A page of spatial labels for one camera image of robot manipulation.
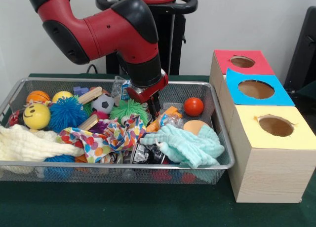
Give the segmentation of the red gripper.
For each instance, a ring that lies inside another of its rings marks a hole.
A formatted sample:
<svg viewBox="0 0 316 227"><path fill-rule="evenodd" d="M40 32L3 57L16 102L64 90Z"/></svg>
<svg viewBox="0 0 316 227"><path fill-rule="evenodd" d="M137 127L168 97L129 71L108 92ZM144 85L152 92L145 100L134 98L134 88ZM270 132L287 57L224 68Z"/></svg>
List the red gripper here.
<svg viewBox="0 0 316 227"><path fill-rule="evenodd" d="M153 96L152 102L147 102L148 111L157 117L160 113L160 102L158 92L163 90L168 84L168 75L162 74L160 81L147 88L138 88L134 85L128 87L126 90L131 99L138 103L145 103Z"/></svg>

